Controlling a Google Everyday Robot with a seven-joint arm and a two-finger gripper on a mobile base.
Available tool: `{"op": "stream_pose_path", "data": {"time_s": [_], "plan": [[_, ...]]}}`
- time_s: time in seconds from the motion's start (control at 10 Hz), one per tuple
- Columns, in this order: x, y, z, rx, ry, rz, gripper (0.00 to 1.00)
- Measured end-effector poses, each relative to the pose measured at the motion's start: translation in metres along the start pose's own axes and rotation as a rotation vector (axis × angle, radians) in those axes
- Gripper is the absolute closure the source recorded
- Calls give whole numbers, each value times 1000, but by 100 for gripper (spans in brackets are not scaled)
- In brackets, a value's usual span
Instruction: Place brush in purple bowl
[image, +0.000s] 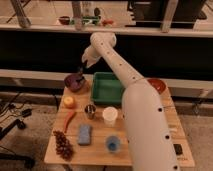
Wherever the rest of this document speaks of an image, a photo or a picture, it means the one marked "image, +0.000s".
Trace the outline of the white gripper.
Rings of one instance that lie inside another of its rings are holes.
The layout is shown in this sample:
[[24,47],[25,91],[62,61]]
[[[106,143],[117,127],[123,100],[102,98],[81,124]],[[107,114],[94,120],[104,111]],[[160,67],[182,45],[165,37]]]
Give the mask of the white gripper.
[[83,74],[86,70],[86,67],[89,68],[92,65],[96,64],[101,58],[101,55],[96,51],[96,49],[90,45],[87,47],[82,55],[82,62],[78,67],[78,73]]

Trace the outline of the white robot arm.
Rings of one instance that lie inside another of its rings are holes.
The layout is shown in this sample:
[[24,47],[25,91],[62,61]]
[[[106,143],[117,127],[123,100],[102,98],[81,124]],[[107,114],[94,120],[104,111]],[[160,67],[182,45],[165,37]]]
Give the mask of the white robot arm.
[[103,58],[125,87],[122,113],[133,171],[181,171],[159,93],[115,45],[114,33],[92,33],[82,62],[89,68]]

